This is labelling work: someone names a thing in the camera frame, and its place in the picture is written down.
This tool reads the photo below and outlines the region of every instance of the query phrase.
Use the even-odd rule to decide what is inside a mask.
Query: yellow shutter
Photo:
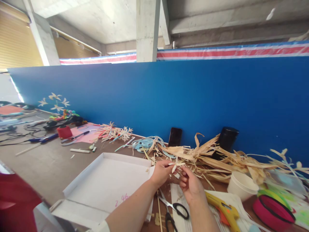
[[[60,59],[78,59],[99,56],[99,54],[90,47],[75,41],[59,31],[53,29],[52,31]]]
[[[0,2],[0,69],[43,66],[26,14]]]

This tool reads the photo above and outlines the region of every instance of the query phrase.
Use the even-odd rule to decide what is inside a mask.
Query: black cylindrical container
[[[239,134],[239,130],[232,127],[223,127],[220,133],[218,143],[221,148],[224,150],[231,152],[232,146]],[[220,155],[217,151],[212,154],[212,158],[215,160],[222,160],[224,158],[223,155]]]

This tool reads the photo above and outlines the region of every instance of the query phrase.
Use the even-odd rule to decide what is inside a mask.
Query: black smartphone
[[[169,147],[180,146],[182,133],[183,133],[182,129],[172,127],[171,133],[170,133],[170,138],[168,140],[168,146]]]

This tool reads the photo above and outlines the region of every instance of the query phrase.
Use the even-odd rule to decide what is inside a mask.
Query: white paper cup
[[[241,201],[245,201],[258,193],[258,185],[253,179],[241,172],[232,172],[229,181],[228,193],[235,194],[240,197]]]

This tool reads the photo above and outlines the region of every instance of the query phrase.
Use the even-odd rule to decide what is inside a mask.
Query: red thread spool
[[[57,128],[57,131],[58,131],[59,138],[61,139],[67,139],[69,137],[72,137],[71,129],[68,126],[64,126],[64,125],[60,126]]]

